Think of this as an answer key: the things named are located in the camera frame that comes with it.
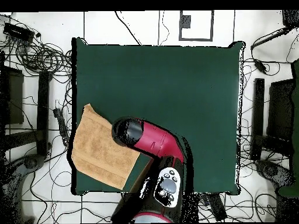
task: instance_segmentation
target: brown towel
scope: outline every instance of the brown towel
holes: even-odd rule
[[[87,104],[76,130],[72,161],[81,173],[122,190],[140,153],[116,144],[111,130],[111,123]]]

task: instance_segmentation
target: tan towel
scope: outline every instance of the tan towel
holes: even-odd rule
[[[140,153],[116,144],[111,130],[111,123],[86,105],[76,130],[72,161],[81,173],[122,190]]]

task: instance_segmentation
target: floor tile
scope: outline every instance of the floor tile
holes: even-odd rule
[[[83,203],[82,223],[109,223],[117,204]]]
[[[119,202],[121,194],[118,192],[88,192],[83,196],[84,202]]]
[[[46,205],[43,202],[28,202],[23,201],[23,215],[24,218],[34,217],[34,223],[37,223],[40,218],[39,223],[42,224],[53,224],[57,223],[65,223],[65,224],[78,224],[80,223],[80,203],[60,203],[56,202],[53,204],[48,202],[47,209],[44,212]]]
[[[157,44],[158,11],[117,11],[117,14],[141,44]],[[88,44],[137,44],[113,11],[85,12],[85,40]]]

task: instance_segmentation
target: silver button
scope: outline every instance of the silver button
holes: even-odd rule
[[[166,196],[166,192],[165,191],[160,191],[159,192],[160,196],[165,197]]]
[[[162,183],[161,183],[161,188],[164,191],[167,191],[168,193],[175,193],[176,192],[176,184],[173,180],[166,178]]]

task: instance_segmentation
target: black cable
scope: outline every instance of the black cable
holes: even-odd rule
[[[267,156],[267,158],[265,160],[269,160],[269,158],[271,158],[273,155],[275,155],[275,152],[273,151],[272,153],[270,153],[270,155]]]
[[[24,25],[25,28],[38,33],[37,30],[32,29],[29,26],[19,21],[17,25]],[[9,39],[4,41],[3,43],[5,44],[5,46],[8,46],[8,43],[10,43],[10,41],[11,40]],[[32,75],[28,70],[34,73],[38,73],[39,71],[43,71],[43,70],[48,70],[51,71],[54,76],[70,75],[70,71],[67,71],[67,69],[71,69],[71,60],[70,60],[71,51],[68,51],[64,55],[63,50],[59,46],[51,43],[43,44],[41,40],[38,41],[35,37],[34,37],[34,42],[32,42],[29,45],[25,46],[21,43],[20,44],[13,43],[11,47],[12,49],[15,48],[16,58],[20,62],[20,65],[24,66],[24,69],[30,76],[38,76],[38,75]],[[57,74],[57,72],[65,72],[65,75]]]
[[[277,63],[278,64],[278,71],[276,72],[276,73],[274,73],[274,74],[272,74],[272,75],[269,75],[269,74],[267,74],[267,73],[265,73],[267,76],[275,76],[275,75],[277,75],[279,72],[280,72],[280,64],[279,63]]]
[[[283,158],[284,158],[284,155],[281,157],[281,161],[278,162],[278,164],[282,163],[283,162]]]
[[[246,177],[249,177],[251,174],[253,173],[253,169],[251,167],[251,173],[249,175],[246,175],[246,176],[239,176],[239,178],[246,178]]]
[[[237,222],[242,222],[241,220],[238,220],[237,218],[233,218],[231,216],[227,216],[229,219],[232,219],[232,222],[237,221]]]
[[[263,222],[262,221],[262,219],[260,218],[260,216],[259,216],[259,211],[258,211],[258,208],[257,208],[257,200],[258,200],[258,198],[259,197],[261,197],[261,196],[263,196],[263,195],[267,195],[267,196],[269,196],[269,197],[272,197],[272,198],[274,198],[275,200],[277,200],[273,195],[271,195],[271,194],[269,194],[269,193],[261,193],[261,194],[259,194],[256,198],[255,198],[255,200],[254,200],[254,204],[255,204],[255,211],[256,211],[256,214],[257,214],[257,216],[258,216],[258,218],[259,218],[259,220],[261,221],[261,222]]]
[[[236,204],[233,202],[233,200],[231,199],[231,196],[230,196],[230,200],[231,200],[231,202],[233,203],[233,205],[235,205],[236,206]],[[253,221],[254,222],[254,220],[252,220],[252,218],[253,218],[253,215],[252,216],[249,216],[243,209],[241,209],[240,207],[236,207],[236,208],[238,208],[240,211],[242,211],[242,212],[244,212],[247,216],[248,216],[248,218],[244,218],[244,219],[246,219],[246,220],[251,220],[251,221]]]
[[[295,37],[295,39],[294,39],[293,42],[291,43],[290,49],[289,49],[288,54],[287,54],[287,57],[286,57],[286,61],[287,61],[287,62],[288,62],[287,58],[288,58],[288,56],[290,55],[290,52],[291,52],[291,49],[292,49],[292,45],[294,44],[294,42],[295,42],[296,39],[297,39],[297,41],[298,41],[298,36],[299,36],[299,34],[297,34],[297,36]]]
[[[67,151],[67,149],[65,149],[65,150],[64,150],[62,153],[60,153],[59,155],[57,155],[57,156],[55,156],[55,157],[52,157],[51,160],[53,160],[54,158],[56,158],[56,157],[58,157],[58,156],[64,154],[66,151]],[[32,185],[32,187],[34,187],[34,186],[35,186],[40,180],[42,180],[48,173],[49,173],[49,171],[48,171],[47,173],[45,173],[44,176],[41,177],[41,178],[40,178],[34,185]],[[27,191],[25,191],[25,192],[22,194],[22,196],[24,196],[29,190],[30,190],[30,189],[28,189]]]
[[[53,180],[52,175],[51,175],[51,169],[54,167],[54,166],[53,166],[52,168],[50,168],[50,166],[51,166],[51,154],[52,154],[53,142],[54,142],[54,140],[55,140],[57,137],[60,137],[60,135],[55,136],[54,139],[53,139],[53,141],[52,141],[51,152],[50,152],[50,159],[49,159],[49,171],[48,171],[48,172],[49,172],[49,174],[50,174],[50,178],[51,178],[53,184],[55,184],[55,185],[57,185],[57,186],[59,186],[59,187],[66,187],[66,186],[69,186],[69,185],[71,184],[71,182],[70,182],[68,185],[59,185],[59,184],[57,184],[57,183],[55,182],[55,180]]]
[[[34,149],[34,148],[36,148],[36,146],[34,146],[33,148],[31,148],[31,149],[29,149],[29,150],[27,150],[27,152],[23,155],[23,156],[26,156],[27,155],[27,153],[29,152],[29,151],[31,151],[32,149]]]
[[[53,217],[53,213],[54,213],[54,211],[56,210],[56,206],[57,206],[56,203],[53,203],[53,204],[52,204],[52,206],[51,206],[51,215],[48,216],[48,218],[47,218],[46,220],[44,220],[43,222],[41,222],[40,224],[45,223],[51,216]]]
[[[233,218],[234,220],[238,221],[238,219],[244,219],[244,220],[251,220],[254,222],[254,220],[252,220],[253,216],[254,216],[254,211],[253,211],[253,196],[251,195],[251,193],[245,188],[243,187],[242,185],[239,184],[240,187],[242,187],[252,198],[251,200],[251,203],[252,203],[252,216],[249,216],[245,211],[243,211],[241,208],[238,208],[240,209],[241,211],[243,211],[247,216],[248,218],[244,218],[244,217],[236,217],[236,218]]]
[[[32,130],[31,128],[5,128],[6,130],[9,130],[9,129],[11,129],[11,130]],[[59,131],[59,129],[46,129],[46,130],[48,130],[48,131]]]
[[[61,154],[59,154],[59,155],[64,154],[66,151],[67,151],[67,149],[65,149],[65,150],[64,150]],[[48,160],[45,160],[44,162],[45,162],[45,163],[46,163],[46,162],[49,162],[49,161],[51,161],[51,160],[53,160],[53,159],[59,157],[59,155],[55,155],[54,157],[52,157],[52,158],[50,158],[50,159],[48,159]]]
[[[102,217],[102,216],[99,216],[99,215],[93,213],[93,212],[92,212],[90,209],[88,209],[88,208],[82,208],[82,209],[78,209],[78,210],[76,210],[76,211],[65,212],[65,213],[60,214],[59,217],[54,221],[53,224],[58,223],[57,221],[58,221],[58,219],[59,219],[62,215],[70,215],[70,214],[74,214],[74,213],[77,213],[77,212],[79,212],[79,211],[81,211],[81,210],[83,210],[83,209],[87,210],[87,211],[88,211],[89,213],[91,213],[92,215],[97,216],[98,218],[101,218],[101,220],[104,220],[105,222],[108,222],[108,221],[106,220],[106,218],[108,218],[109,216],[107,216],[107,217],[104,218],[104,217]]]
[[[250,66],[250,65],[245,65],[244,67],[250,67],[250,72],[248,72],[248,73],[243,73],[243,76],[244,76],[244,78],[245,78],[245,86],[243,87],[243,96],[244,96],[244,98],[246,98],[247,100],[249,100],[250,102],[253,102],[253,100],[251,100],[251,99],[249,99],[249,98],[247,98],[246,96],[245,96],[245,88],[246,88],[246,86],[247,86],[247,84],[248,84],[248,81],[250,80],[250,77],[251,77],[251,75],[252,75],[252,72],[253,71],[256,71],[257,70],[257,68],[256,69],[254,69],[254,70],[252,70],[252,67]]]
[[[266,34],[266,35],[264,35],[264,36],[262,36],[262,37],[259,37],[258,39],[256,39],[256,40],[253,42],[252,45],[254,45],[258,40],[260,40],[260,39],[262,39],[262,38],[265,38],[265,37],[267,37],[267,36],[270,36],[270,35],[272,35],[272,34],[274,34],[274,33],[276,33],[276,32],[282,31],[283,29],[285,29],[285,28],[277,29],[277,30],[273,31],[272,33],[269,33],[269,34]],[[252,57],[253,60],[255,60],[255,58],[253,57],[253,49],[254,49],[254,48],[251,48],[251,57]]]
[[[25,97],[25,98],[22,98],[22,99],[28,99],[28,98],[31,98],[31,99],[32,99],[32,101],[33,101],[33,103],[34,103],[34,106],[39,106],[39,105],[36,104],[36,102],[34,101],[33,96],[28,96],[28,97]]]
[[[242,112],[242,114],[243,114],[243,113],[246,113],[247,111],[251,110],[252,108],[253,108],[253,107],[247,109],[246,111]]]
[[[165,39],[165,40],[163,40],[163,41],[161,42],[161,44],[160,44],[160,45],[162,45],[164,41],[167,41],[167,39],[168,39],[168,36],[169,36],[169,34],[170,34],[170,32],[169,32],[169,29],[168,29],[168,28],[167,28],[167,27],[164,25],[164,13],[165,13],[165,11],[163,11],[162,24],[163,24],[164,28],[166,28],[166,29],[167,29],[167,32],[168,32],[168,34],[167,34],[167,37],[166,37],[166,39]]]
[[[28,117],[27,117],[27,114],[23,111],[23,109],[21,109],[20,107],[18,107],[17,105],[15,105],[13,102],[11,102],[11,101],[9,101],[9,102],[10,102],[10,104],[14,105],[16,108],[18,108],[19,110],[21,110],[21,111],[23,112],[23,114],[24,114],[25,117],[27,118],[27,121],[28,121],[28,124],[29,124],[30,127],[31,127],[31,130],[33,131],[33,134],[34,134],[34,138],[35,138],[35,140],[36,140],[36,143],[38,143],[38,140],[37,140],[37,137],[36,137],[36,133],[35,133],[35,131],[34,131],[34,129],[33,129],[33,126],[31,125],[31,123],[30,123]]]
[[[57,174],[57,176],[55,177],[55,179],[54,179],[54,181],[53,181],[53,184],[52,184],[52,188],[51,188],[51,201],[52,201],[52,206],[51,206],[51,208],[53,207],[53,187],[54,187],[54,184],[56,184],[55,183],[55,181],[56,181],[56,179],[58,178],[58,176],[59,175],[61,175],[61,174],[63,174],[63,173],[69,173],[70,175],[72,175],[70,172],[68,172],[68,171],[62,171],[62,172],[60,172],[60,173],[58,173]],[[69,186],[71,184],[71,182],[69,183],[69,184],[67,184],[67,185],[59,185],[60,187],[66,187],[66,186]],[[55,221],[55,213],[54,213],[54,211],[55,211],[55,209],[53,210],[53,211],[51,211],[51,215],[50,216],[52,216],[52,218],[53,218],[53,221]]]
[[[127,30],[130,32],[130,34],[132,35],[132,37],[134,38],[134,40],[138,43],[139,46],[141,46],[142,44],[135,38],[135,36],[132,34],[131,30],[128,28],[128,26],[123,22],[123,20],[121,20],[117,14],[117,12],[115,11],[115,15],[118,18],[118,20],[120,20],[122,22],[122,24],[124,24],[124,26],[127,28]]]
[[[37,195],[35,195],[35,193],[32,191],[32,184],[34,182],[34,179],[35,179],[35,171],[33,172],[33,180],[32,180],[32,182],[30,184],[29,190],[31,191],[31,193],[32,193],[33,196],[35,196],[37,199],[43,201],[45,203],[45,205],[46,205],[46,208],[44,209],[43,213],[40,215],[40,217],[39,217],[39,219],[37,221],[37,224],[39,224],[41,217],[44,215],[44,213],[46,212],[46,210],[48,208],[48,204],[44,200],[42,200],[40,197],[38,197]]]
[[[11,56],[12,50],[13,50],[13,46],[15,45],[15,42],[12,43],[12,46],[9,47],[9,51],[8,51],[8,55],[5,58],[5,60],[7,60],[9,58],[9,56]]]
[[[31,105],[31,106],[40,106],[40,105],[38,105],[38,104],[30,104],[30,103],[23,103],[22,102],[22,104],[23,105]],[[53,109],[51,109],[51,108],[49,108],[49,107],[46,107],[46,106],[41,106],[41,107],[45,107],[45,108],[48,108],[48,109],[50,109],[51,111],[53,111]]]
[[[246,60],[239,61],[239,62],[255,63],[255,61],[246,61]],[[278,61],[262,61],[262,62],[265,62],[267,64],[291,64],[290,62],[278,62]]]
[[[275,212],[274,208],[271,205],[268,204],[267,209],[268,209],[269,213],[270,213],[271,210],[273,211],[273,213],[270,213],[270,215],[275,218],[276,217],[276,212]]]

